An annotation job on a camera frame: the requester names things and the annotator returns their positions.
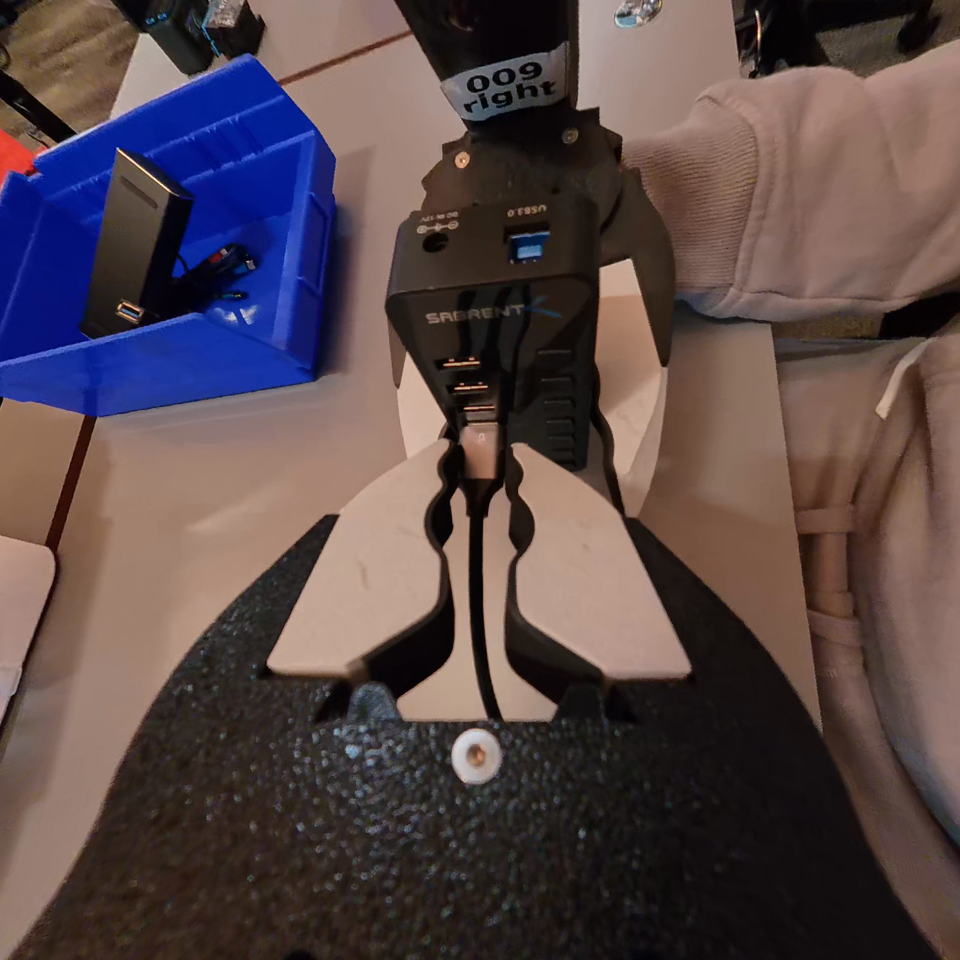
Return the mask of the person's grey hoodie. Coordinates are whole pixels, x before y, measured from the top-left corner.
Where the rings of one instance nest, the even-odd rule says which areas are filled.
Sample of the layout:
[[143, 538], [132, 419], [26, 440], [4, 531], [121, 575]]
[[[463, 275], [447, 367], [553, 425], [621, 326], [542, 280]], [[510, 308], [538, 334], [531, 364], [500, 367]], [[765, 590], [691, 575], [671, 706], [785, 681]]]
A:
[[939, 958], [958, 937], [957, 356], [956, 331], [775, 345], [823, 737]]

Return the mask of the white desk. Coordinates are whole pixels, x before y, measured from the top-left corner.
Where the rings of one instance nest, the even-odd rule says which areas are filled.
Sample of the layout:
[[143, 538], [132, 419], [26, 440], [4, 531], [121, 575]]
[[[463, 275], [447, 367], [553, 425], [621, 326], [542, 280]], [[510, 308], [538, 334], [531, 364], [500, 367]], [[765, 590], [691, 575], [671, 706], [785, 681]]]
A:
[[[163, 683], [223, 608], [404, 456], [382, 310], [398, 222], [460, 123], [394, 2], [253, 3], [259, 59], [337, 156], [331, 372], [110, 416], [2, 403], [2, 534], [55, 587], [7, 714], [2, 958], [55, 894]], [[639, 518], [750, 628], [820, 727], [769, 327], [683, 304]]]

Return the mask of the black device box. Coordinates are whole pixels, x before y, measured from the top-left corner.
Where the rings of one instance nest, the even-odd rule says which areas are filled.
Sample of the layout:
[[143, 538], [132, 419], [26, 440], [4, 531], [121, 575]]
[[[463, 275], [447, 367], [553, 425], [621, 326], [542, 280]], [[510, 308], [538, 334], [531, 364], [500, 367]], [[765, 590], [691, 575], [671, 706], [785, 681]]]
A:
[[138, 32], [150, 38], [186, 76], [254, 55], [266, 24], [247, 1], [109, 1]]

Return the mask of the red plastic crate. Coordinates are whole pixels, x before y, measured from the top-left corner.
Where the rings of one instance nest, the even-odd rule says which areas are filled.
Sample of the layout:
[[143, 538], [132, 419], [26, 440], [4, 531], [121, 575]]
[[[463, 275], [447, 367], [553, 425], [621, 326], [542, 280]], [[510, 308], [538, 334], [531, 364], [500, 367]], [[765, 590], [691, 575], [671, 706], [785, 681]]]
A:
[[0, 140], [1, 186], [9, 174], [28, 176], [34, 172], [34, 160], [36, 156], [34, 152], [2, 129]]

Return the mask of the black USB hub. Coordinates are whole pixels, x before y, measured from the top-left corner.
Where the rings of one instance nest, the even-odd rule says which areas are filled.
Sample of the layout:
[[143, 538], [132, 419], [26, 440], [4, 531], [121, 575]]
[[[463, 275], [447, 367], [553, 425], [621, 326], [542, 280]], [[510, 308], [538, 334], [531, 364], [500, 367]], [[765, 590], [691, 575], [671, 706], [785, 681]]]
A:
[[172, 273], [194, 202], [190, 191], [146, 156], [115, 151], [78, 324], [86, 338], [171, 316]]
[[386, 313], [454, 436], [493, 424], [571, 472], [588, 458], [598, 306], [595, 203], [414, 212], [395, 235]]

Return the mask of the blue plastic bin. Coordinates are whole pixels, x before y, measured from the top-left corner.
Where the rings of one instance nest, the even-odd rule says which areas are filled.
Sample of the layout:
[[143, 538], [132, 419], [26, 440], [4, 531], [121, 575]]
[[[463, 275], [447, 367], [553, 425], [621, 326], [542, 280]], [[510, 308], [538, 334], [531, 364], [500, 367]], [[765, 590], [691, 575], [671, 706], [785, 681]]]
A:
[[[89, 339], [79, 331], [117, 148], [195, 196], [182, 251], [236, 242], [244, 299]], [[316, 378], [331, 278], [335, 160], [262, 65], [242, 56], [10, 171], [1, 207], [1, 394], [111, 416]]]

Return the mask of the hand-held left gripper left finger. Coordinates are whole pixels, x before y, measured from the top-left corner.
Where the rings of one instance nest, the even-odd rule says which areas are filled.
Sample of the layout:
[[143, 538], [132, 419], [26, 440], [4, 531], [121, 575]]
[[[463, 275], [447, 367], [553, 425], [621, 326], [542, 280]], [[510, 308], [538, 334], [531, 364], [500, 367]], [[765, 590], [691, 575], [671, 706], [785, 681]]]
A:
[[345, 505], [268, 655], [273, 674], [373, 681], [398, 698], [445, 664], [459, 473], [459, 447], [438, 439]]

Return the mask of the person's right forearm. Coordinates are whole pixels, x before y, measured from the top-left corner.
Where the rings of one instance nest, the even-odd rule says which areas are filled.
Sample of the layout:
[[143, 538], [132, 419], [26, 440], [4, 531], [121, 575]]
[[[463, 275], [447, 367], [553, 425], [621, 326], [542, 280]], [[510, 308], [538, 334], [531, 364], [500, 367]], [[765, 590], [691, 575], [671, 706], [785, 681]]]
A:
[[956, 41], [867, 78], [717, 83], [622, 163], [666, 225], [675, 297], [705, 316], [876, 316], [957, 291]]

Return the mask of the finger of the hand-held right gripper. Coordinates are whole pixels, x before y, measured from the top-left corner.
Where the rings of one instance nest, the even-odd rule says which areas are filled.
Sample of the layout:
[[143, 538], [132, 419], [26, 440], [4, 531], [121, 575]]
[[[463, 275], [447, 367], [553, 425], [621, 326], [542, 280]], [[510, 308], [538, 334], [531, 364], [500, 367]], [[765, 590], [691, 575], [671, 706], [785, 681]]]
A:
[[637, 518], [652, 484], [667, 384], [641, 296], [601, 297], [595, 368], [619, 497], [626, 515]]
[[403, 356], [396, 393], [403, 450], [410, 459], [444, 436], [447, 422], [409, 353]]

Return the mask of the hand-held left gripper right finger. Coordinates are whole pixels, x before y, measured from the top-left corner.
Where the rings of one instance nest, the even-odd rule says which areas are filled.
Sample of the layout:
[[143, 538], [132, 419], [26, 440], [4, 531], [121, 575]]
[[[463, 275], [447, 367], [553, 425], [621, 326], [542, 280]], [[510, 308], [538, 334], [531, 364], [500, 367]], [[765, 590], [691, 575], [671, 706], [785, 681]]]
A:
[[690, 660], [620, 512], [523, 442], [510, 444], [506, 488], [511, 668], [533, 687], [686, 678]]

